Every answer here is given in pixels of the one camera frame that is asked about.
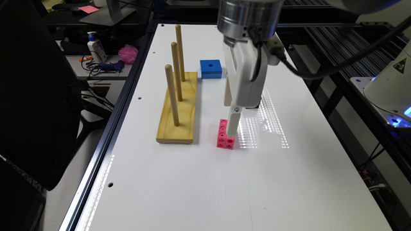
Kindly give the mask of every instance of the blue block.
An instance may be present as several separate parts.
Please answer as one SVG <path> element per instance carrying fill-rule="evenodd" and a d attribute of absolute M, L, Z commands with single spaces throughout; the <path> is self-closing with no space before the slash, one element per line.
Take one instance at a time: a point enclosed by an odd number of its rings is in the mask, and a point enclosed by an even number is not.
<path fill-rule="evenodd" d="M 219 60 L 200 60 L 201 79 L 221 78 L 223 69 Z"/>

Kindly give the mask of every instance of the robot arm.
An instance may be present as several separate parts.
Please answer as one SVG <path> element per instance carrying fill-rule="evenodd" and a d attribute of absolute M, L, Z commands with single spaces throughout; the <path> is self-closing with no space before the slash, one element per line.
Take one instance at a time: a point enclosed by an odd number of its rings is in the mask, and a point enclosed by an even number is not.
<path fill-rule="evenodd" d="M 400 0 L 328 0 L 330 4 L 354 13 L 376 12 L 398 1 Z M 220 1 L 217 28 L 224 35 L 223 49 L 227 66 L 224 105 L 230 106 L 227 125 L 229 137 L 236 134 L 241 108 L 252 108 L 259 104 L 267 65 L 279 63 L 270 50 L 282 47 L 275 36 L 275 28 L 283 2 L 284 0 Z"/>

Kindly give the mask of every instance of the cable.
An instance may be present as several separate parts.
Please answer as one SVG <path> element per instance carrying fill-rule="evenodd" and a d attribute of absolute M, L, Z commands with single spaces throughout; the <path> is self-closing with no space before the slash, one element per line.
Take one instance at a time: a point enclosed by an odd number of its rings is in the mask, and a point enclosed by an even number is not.
<path fill-rule="evenodd" d="M 252 75 L 251 82 L 256 81 L 258 74 L 259 74 L 259 69 L 261 67 L 261 47 L 262 44 L 257 45 L 257 61 L 256 61 L 256 66 L 254 68 L 254 74 Z"/>
<path fill-rule="evenodd" d="M 251 82 L 256 81 L 259 70 L 261 68 L 261 48 L 263 47 L 263 40 L 260 38 L 258 29 L 254 26 L 250 27 L 248 30 L 252 45 L 257 48 L 257 60 L 256 65 L 254 66 L 254 74 L 252 75 Z"/>
<path fill-rule="evenodd" d="M 393 205 L 393 206 L 394 206 L 394 210 L 393 210 L 392 213 L 391 213 L 391 217 L 393 217 L 393 215 L 396 213 L 396 210 L 397 210 L 396 205 Z"/>
<path fill-rule="evenodd" d="M 375 156 L 373 156 L 372 158 L 369 158 L 369 160 L 367 160 L 365 163 L 363 163 L 359 167 L 364 166 L 363 169 L 365 169 L 369 163 L 371 163 L 375 158 L 381 155 L 384 151 L 385 151 L 385 148 L 381 149 L 379 152 L 377 152 L 377 154 L 375 154 Z"/>
<path fill-rule="evenodd" d="M 368 157 L 368 159 L 367 159 L 362 165 L 358 166 L 358 168 L 362 167 L 365 163 L 367 163 L 368 161 L 370 161 L 370 159 L 372 158 L 372 156 L 374 155 L 375 151 L 377 150 L 377 148 L 378 148 L 378 146 L 379 146 L 380 144 L 381 144 L 380 142 L 377 143 L 377 145 L 375 146 L 374 150 L 372 151 L 372 153 L 371 153 L 371 155 Z"/>
<path fill-rule="evenodd" d="M 409 224 L 407 225 L 407 227 L 404 228 L 403 231 L 407 230 L 410 226 L 411 226 L 411 223 L 409 223 Z"/>
<path fill-rule="evenodd" d="M 131 3 L 136 2 L 136 1 L 138 1 L 138 0 L 133 0 L 133 1 L 125 4 L 124 6 L 121 7 L 121 9 L 123 9 L 124 7 L 126 7 L 126 6 L 128 6 L 128 5 L 130 5 Z"/>
<path fill-rule="evenodd" d="M 137 5 L 137 4 L 131 4 L 132 2 L 134 2 L 134 1 L 131 1 L 131 2 L 124 2 L 124 1 L 120 1 L 120 0 L 116 0 L 117 2 L 119 2 L 119 3 L 125 3 L 125 4 L 130 4 L 130 5 L 132 5 L 132 6 L 138 6 L 138 7 L 141 7 L 141 8 L 146 8 L 146 9 L 149 9 L 150 11 L 152 11 L 153 12 L 153 9 L 151 9 L 151 8 L 149 8 L 149 7 L 145 7 L 145 6 L 140 6 L 140 5 Z"/>
<path fill-rule="evenodd" d="M 293 72 L 295 75 L 305 79 L 305 80 L 318 80 L 323 77 L 329 76 L 330 74 L 337 73 L 338 71 L 341 71 L 342 69 L 348 67 L 349 65 L 354 64 L 355 62 L 361 60 L 371 52 L 377 50 L 382 44 L 388 42 L 390 39 L 394 38 L 397 34 L 401 33 L 403 30 L 407 29 L 411 25 L 411 16 L 405 19 L 400 25 L 395 27 L 393 30 L 388 32 L 386 35 L 384 35 L 382 38 L 380 38 L 377 42 L 371 44 L 364 50 L 360 51 L 359 53 L 355 54 L 351 58 L 345 60 L 341 64 L 338 64 L 328 70 L 322 71 L 320 73 L 302 73 L 298 71 L 296 68 L 294 68 L 286 59 L 286 56 L 283 52 L 282 49 L 274 49 L 273 54 L 278 57 L 284 64 L 287 66 L 287 68 Z"/>
<path fill-rule="evenodd" d="M 92 97 L 92 98 L 95 98 L 95 99 L 97 99 L 97 102 L 99 102 L 99 103 L 101 103 L 101 104 L 104 104 L 104 103 L 107 103 L 108 105 L 110 104 L 110 103 L 108 103 L 108 102 L 106 102 L 106 101 L 104 101 L 104 100 L 102 100 L 102 99 L 100 99 L 99 97 L 97 97 L 97 96 L 92 96 L 92 95 L 89 95 L 89 94 L 80 94 L 81 96 L 88 96 L 88 97 Z"/>
<path fill-rule="evenodd" d="M 94 96 L 94 97 L 97 97 L 93 92 L 91 92 L 91 90 L 93 90 L 93 88 L 92 87 L 89 87 L 89 92 Z M 105 102 L 108 104 L 108 105 L 110 105 L 110 107 L 114 107 L 114 104 L 112 104 L 106 97 L 104 97 L 103 99 L 105 99 Z"/>
<path fill-rule="evenodd" d="M 378 184 L 378 185 L 374 185 L 374 186 L 368 187 L 368 190 L 371 190 L 371 189 L 379 189 L 379 188 L 383 188 L 383 187 L 386 187 L 386 185 L 385 185 L 385 184 Z"/>

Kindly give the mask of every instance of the spray bottle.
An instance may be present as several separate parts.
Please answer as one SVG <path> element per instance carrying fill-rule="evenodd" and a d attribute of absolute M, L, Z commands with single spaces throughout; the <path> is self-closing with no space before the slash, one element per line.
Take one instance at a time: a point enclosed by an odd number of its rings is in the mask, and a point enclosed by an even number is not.
<path fill-rule="evenodd" d="M 95 31 L 90 31 L 87 32 L 89 34 L 89 42 L 87 43 L 91 55 L 93 58 L 96 60 L 96 63 L 103 63 L 107 60 L 107 56 L 105 55 L 103 46 L 100 42 L 100 40 L 96 39 L 94 37 L 94 34 L 96 33 Z"/>

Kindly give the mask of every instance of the white table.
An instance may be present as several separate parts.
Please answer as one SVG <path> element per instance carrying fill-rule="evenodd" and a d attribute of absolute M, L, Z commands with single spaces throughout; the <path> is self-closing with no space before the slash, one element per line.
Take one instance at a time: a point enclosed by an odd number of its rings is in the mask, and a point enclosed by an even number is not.
<path fill-rule="evenodd" d="M 86 80 L 89 77 L 90 71 L 86 71 L 82 68 L 82 63 L 78 60 L 81 59 L 82 55 L 66 55 L 66 59 L 69 61 L 71 67 L 73 68 L 74 72 L 77 75 L 79 80 Z M 117 63 L 120 59 L 118 55 L 107 55 L 106 64 L 112 62 L 113 64 Z M 88 60 L 83 62 L 83 66 L 85 67 L 85 63 L 89 62 Z M 131 70 L 132 64 L 126 64 L 124 66 L 123 71 L 120 73 L 99 73 L 96 76 L 90 76 L 90 80 L 126 80 L 127 76 Z"/>
<path fill-rule="evenodd" d="M 158 144 L 174 28 L 157 28 L 77 230 L 391 230 L 304 82 L 283 64 L 268 68 L 261 107 L 243 110 L 234 150 L 216 147 L 228 116 L 225 77 L 198 80 L 194 143 Z M 215 26 L 182 25 L 182 38 L 186 71 L 200 74 L 205 59 L 225 69 Z"/>

